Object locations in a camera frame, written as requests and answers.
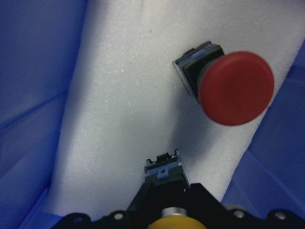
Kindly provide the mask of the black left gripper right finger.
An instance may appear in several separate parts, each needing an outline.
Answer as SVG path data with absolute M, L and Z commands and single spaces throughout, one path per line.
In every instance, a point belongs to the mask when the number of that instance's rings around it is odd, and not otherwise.
M 194 212 L 223 212 L 222 204 L 200 183 L 192 183 L 189 189 L 189 206 Z

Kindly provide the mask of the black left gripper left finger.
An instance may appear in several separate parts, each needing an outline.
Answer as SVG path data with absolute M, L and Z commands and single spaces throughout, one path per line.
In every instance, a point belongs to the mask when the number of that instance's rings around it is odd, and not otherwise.
M 148 216 L 151 212 L 152 199 L 153 185 L 143 183 L 127 208 L 129 216 Z

